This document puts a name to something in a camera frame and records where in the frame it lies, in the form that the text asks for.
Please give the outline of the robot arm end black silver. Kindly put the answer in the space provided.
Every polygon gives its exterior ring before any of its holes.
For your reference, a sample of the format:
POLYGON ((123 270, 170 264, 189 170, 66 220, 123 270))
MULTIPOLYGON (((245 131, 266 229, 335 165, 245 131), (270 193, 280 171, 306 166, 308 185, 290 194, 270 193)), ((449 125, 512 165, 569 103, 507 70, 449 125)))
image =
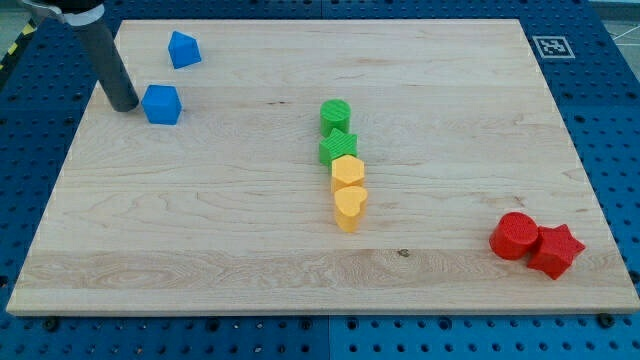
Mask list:
POLYGON ((99 20, 105 12, 104 0, 18 0, 40 24, 47 18, 71 26, 84 26, 99 20))

